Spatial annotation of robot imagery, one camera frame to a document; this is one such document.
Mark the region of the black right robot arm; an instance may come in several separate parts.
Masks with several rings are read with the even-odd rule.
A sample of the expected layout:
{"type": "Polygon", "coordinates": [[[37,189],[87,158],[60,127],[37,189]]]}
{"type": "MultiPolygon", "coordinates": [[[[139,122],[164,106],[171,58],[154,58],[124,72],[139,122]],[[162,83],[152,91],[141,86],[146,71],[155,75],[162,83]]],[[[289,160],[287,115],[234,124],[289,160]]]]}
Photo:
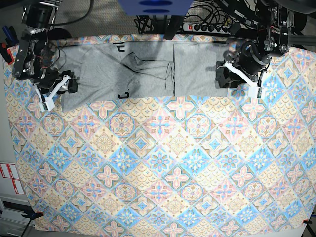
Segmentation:
{"type": "Polygon", "coordinates": [[[57,94],[76,93],[78,90],[74,72],[61,72],[54,64],[57,46],[50,44],[49,34],[55,22],[61,0],[41,0],[23,7],[23,30],[13,75],[16,79],[29,80],[41,95],[57,89],[57,94]]]}

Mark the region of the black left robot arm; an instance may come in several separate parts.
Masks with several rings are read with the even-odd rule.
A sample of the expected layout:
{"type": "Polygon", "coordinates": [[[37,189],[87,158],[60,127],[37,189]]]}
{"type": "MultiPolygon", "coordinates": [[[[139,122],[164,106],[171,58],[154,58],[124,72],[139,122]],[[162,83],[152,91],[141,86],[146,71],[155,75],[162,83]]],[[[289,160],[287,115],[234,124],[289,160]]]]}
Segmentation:
{"type": "Polygon", "coordinates": [[[254,12],[258,18],[256,42],[247,41],[236,53],[216,62],[215,80],[220,88],[241,84],[261,88],[271,58],[288,51],[287,9],[270,0],[258,0],[254,12]]]}

